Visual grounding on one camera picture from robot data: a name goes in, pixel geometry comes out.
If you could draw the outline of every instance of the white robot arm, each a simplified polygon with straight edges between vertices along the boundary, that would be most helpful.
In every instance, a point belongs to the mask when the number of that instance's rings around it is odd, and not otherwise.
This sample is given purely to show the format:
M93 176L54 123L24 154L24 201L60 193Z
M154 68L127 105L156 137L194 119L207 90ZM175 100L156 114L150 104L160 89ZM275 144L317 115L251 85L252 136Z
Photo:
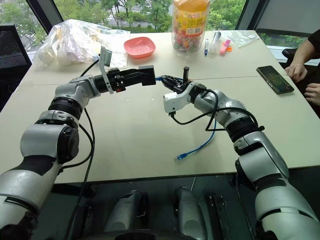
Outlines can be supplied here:
M22 163L0 175L0 239L30 238L63 164L78 154L79 119L89 99L138 83L156 84L153 66L102 73L58 86L48 110L23 133Z
M176 111L191 103L211 117L211 122L215 118L225 128L239 155L235 167L241 181L257 191L258 239L266 233L278 240L319 239L319 220L306 199L290 185L288 167L262 132L264 128L258 127L241 102L188 81L188 70L184 68L183 79L162 76L163 84L174 91L163 96L164 110L175 119Z
M172 118L176 111L192 103L228 132L239 155L235 163L237 172L246 186L258 192L255 201L258 237L262 239L265 233L272 233L279 240L319 239L316 215L289 184L284 160L244 105L218 90L188 81L188 68L183 79L162 76L161 80L173 90L163 97L164 109ZM111 93L110 89L118 93L137 83L143 86L156 83L153 66L125 71L111 69L107 74L73 79L56 89L48 110L21 138L22 163L0 175L1 239L30 238L63 164L78 154L78 121L89 99Z

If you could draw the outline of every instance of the window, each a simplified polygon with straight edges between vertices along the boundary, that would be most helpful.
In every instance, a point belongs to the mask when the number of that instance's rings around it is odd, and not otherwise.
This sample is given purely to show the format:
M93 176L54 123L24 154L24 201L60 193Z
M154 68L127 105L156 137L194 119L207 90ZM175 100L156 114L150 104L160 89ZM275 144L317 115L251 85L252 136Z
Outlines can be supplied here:
M13 23L27 52L36 51L47 34L25 0L0 0L0 24Z
M286 48L298 48L307 39L307 37L301 36L280 35L264 32L258 32L258 35L265 45Z
M207 30L235 29L246 0L215 0ZM172 0L54 0L64 20L77 19L132 33L171 32Z
M210 6L207 30L234 30L246 0L215 0Z

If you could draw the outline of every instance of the pen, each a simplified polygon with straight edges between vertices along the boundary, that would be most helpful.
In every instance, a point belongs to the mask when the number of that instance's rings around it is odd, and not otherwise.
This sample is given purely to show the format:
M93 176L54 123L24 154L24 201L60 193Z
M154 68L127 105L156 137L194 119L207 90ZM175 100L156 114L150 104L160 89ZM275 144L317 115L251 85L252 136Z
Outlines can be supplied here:
M208 43L209 40L208 38L205 39L205 47L204 47L204 55L207 56L208 55Z

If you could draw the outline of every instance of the human hand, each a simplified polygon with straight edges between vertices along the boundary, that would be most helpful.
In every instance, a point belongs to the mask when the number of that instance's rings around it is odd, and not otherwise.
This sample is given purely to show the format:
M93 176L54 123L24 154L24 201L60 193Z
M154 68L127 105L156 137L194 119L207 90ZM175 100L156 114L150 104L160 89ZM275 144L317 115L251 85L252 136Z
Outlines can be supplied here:
M302 79L304 79L308 73L303 64L291 64L290 66L285 68L285 71L286 74L288 74L288 76L292 78L295 83L298 83Z
M304 95L309 103L320 106L320 83L308 84Z

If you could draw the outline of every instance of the green foliage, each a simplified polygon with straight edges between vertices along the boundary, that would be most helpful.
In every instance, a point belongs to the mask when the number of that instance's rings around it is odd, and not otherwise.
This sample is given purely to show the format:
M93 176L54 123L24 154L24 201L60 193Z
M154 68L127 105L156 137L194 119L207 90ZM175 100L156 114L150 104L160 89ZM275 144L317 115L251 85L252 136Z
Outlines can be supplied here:
M76 19L94 24L104 24L109 13L102 4L92 0L54 0L63 20Z
M246 0L215 0L210 6L207 30L234 30Z
M133 19L133 21L146 21L147 20L147 15L142 14L140 12L130 11L128 14L129 14L129 17L131 17ZM120 13L118 13L118 18L126 20L127 14L124 11L121 11Z
M132 34L140 34L140 33L155 33L156 31L151 27L131 27L131 26L123 26L119 29L131 31Z
M154 25L156 32L166 32L172 25L172 17L168 13L171 0L139 0L137 2L142 7L141 12L146 14L148 22Z
M106 25L107 17L112 14L117 28L132 33L162 33L167 32L172 25L172 17L168 13L172 0L54 0L54 2L64 20L77 19ZM207 30L235 29L245 2L246 0L215 0L210 6ZM135 5L140 5L141 12L132 11ZM118 12L119 6L124 7L125 11ZM120 27L119 19L127 21L130 26ZM142 27L140 24L133 27L135 21L146 21L150 24L147 27ZM0 23L15 23L19 35L26 38L34 34L35 40L31 44L32 47L42 44L46 37L44 29L25 0L1 4ZM259 33L259 35L266 45L297 48L305 41L305 38L296 36L266 33Z
M288 48L298 48L307 39L306 37L268 34L264 32L259 32L258 35L265 45L285 46Z
M45 30L24 0L6 2L1 5L0 24L4 23L15 24L19 35L28 39L31 39L29 36L34 34L35 39L31 42L31 47L41 45L47 36Z

